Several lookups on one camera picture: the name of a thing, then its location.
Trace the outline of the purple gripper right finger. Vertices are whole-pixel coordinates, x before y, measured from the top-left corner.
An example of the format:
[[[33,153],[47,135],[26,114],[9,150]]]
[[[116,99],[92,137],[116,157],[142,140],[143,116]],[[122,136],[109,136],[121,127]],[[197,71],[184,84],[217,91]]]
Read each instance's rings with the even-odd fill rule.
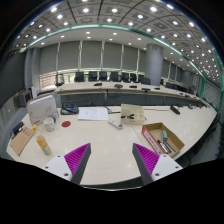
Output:
[[[135,157],[144,185],[182,169],[182,167],[167,154],[158,155],[137,143],[133,144],[132,153]]]

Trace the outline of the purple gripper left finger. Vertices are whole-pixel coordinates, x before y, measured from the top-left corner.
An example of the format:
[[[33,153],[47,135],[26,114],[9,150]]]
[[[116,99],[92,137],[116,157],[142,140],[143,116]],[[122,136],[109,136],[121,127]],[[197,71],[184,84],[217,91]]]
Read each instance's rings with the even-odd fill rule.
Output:
[[[51,174],[79,185],[90,154],[91,144],[87,143],[66,155],[56,155],[43,166],[43,169]]]

